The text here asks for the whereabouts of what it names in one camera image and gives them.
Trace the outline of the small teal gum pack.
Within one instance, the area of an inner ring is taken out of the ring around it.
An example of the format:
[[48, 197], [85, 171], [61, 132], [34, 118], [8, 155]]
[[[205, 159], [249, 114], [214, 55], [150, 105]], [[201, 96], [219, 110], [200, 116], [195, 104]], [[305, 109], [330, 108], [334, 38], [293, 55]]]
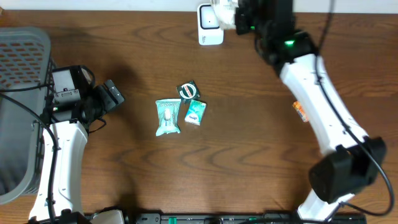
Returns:
[[195, 125], [201, 125], [201, 121], [203, 119], [203, 115], [206, 110], [206, 103], [192, 100], [190, 102], [190, 106], [188, 107], [187, 114], [185, 116], [185, 122]]

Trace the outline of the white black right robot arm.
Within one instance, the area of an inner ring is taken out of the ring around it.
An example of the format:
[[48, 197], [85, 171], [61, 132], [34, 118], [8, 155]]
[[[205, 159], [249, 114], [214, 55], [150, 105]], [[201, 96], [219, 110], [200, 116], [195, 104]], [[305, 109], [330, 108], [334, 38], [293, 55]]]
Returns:
[[239, 1], [234, 12], [239, 35], [255, 35], [256, 52], [275, 70], [302, 107], [322, 159], [308, 173], [308, 197], [281, 223], [334, 223], [335, 214], [377, 177], [386, 178], [386, 145], [370, 138], [333, 86], [308, 32], [296, 28], [292, 1]]

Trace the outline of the yellow white snack bag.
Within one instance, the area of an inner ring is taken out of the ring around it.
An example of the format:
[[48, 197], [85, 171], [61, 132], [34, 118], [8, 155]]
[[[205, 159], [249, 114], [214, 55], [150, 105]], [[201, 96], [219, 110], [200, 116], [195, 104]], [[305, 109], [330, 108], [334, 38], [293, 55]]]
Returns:
[[221, 29], [236, 29], [235, 14], [239, 7], [238, 0], [211, 0], [210, 4]]

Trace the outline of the orange snack packet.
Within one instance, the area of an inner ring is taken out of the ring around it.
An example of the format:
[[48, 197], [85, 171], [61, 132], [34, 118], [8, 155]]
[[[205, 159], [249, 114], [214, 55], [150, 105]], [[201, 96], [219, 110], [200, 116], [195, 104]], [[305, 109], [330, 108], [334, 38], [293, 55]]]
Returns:
[[292, 106], [296, 110], [296, 112], [298, 113], [298, 115], [300, 116], [302, 121], [304, 123], [308, 122], [307, 114], [304, 112], [304, 109], [303, 109], [303, 106], [301, 105], [301, 103], [299, 101], [295, 101]]

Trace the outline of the light green candy packet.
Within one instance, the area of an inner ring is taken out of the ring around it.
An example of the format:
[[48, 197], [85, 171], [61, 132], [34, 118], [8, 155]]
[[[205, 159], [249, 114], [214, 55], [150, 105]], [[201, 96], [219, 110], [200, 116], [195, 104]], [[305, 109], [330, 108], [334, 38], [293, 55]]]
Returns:
[[181, 99], [163, 99], [157, 100], [155, 103], [159, 118], [159, 127], [155, 135], [161, 136], [163, 134], [180, 133], [177, 121]]

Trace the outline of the black round logo packet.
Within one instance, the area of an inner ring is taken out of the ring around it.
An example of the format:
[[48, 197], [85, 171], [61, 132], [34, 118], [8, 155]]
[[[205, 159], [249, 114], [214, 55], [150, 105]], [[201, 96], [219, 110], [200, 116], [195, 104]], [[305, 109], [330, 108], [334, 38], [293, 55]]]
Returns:
[[176, 91], [184, 104], [201, 97], [201, 93], [193, 80], [177, 86]]

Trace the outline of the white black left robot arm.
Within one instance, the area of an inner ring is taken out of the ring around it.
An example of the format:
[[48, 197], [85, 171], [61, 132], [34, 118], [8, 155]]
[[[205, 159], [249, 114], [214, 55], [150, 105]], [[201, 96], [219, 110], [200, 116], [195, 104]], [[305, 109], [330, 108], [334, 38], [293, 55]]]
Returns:
[[56, 68], [52, 80], [55, 92], [45, 107], [44, 160], [29, 223], [83, 222], [81, 163], [90, 126], [125, 98], [111, 80], [96, 85], [94, 73], [84, 65]]

